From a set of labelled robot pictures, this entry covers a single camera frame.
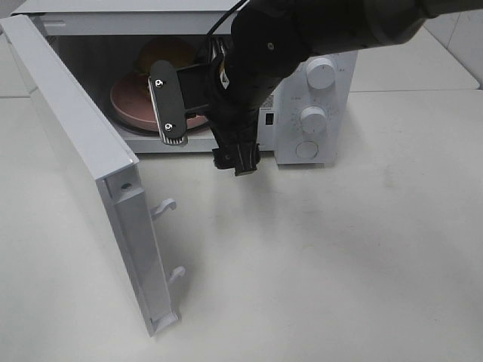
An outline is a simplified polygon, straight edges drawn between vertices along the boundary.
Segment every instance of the white knob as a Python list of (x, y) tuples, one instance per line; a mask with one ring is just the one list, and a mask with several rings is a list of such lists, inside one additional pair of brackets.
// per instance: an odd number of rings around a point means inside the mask
[(322, 108), (305, 108), (300, 114), (303, 132), (307, 134), (322, 133), (327, 127), (327, 114)]
[(329, 88), (335, 82), (336, 66), (328, 58), (317, 58), (307, 65), (307, 81), (318, 90)]

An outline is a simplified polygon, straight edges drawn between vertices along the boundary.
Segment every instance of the open microwave door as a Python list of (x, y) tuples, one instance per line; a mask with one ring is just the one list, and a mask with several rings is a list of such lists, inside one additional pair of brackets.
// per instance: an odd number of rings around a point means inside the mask
[(37, 28), (34, 22), (18, 15), (0, 20), (0, 26), (79, 203), (117, 241), (152, 336), (178, 319), (152, 224), (175, 203), (168, 199), (148, 208), (137, 157), (55, 54), (42, 25)]

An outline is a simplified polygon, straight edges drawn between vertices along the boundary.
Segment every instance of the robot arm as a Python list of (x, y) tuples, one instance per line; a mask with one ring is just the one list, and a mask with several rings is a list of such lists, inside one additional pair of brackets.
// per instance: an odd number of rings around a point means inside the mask
[[(483, 0), (250, 0), (233, 20), (225, 54), (178, 71), (162, 61), (153, 66), (152, 78), (170, 79), (164, 89), (151, 85), (164, 141), (182, 143), (186, 117), (204, 114), (219, 146), (215, 165), (235, 168), (236, 176), (253, 173), (258, 110), (301, 62), (402, 44), (426, 19), (477, 8)], [(162, 111), (163, 103), (178, 107)], [(176, 121), (168, 129), (163, 119)]]

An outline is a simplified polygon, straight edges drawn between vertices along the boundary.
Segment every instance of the black cable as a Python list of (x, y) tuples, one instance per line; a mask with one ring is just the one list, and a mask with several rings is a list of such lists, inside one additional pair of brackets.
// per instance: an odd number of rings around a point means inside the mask
[(206, 34), (205, 39), (203, 39), (202, 44), (196, 51), (195, 58), (198, 57), (200, 51), (205, 47), (205, 45), (208, 43), (210, 40), (211, 36), (213, 36), (214, 32), (217, 31), (217, 29), (223, 24), (226, 19), (228, 19), (235, 11), (237, 11), (239, 8), (241, 8), (243, 5), (245, 5), (249, 0), (240, 0), (237, 2), (231, 9), (229, 9), (210, 29), (210, 31)]

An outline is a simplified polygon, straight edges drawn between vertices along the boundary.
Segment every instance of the wall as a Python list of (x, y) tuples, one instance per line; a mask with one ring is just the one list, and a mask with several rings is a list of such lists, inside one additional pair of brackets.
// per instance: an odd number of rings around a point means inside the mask
[(483, 84), (483, 10), (445, 15), (426, 28)]
[(25, 0), (0, 0), (0, 19), (10, 15), (12, 11), (18, 8)]

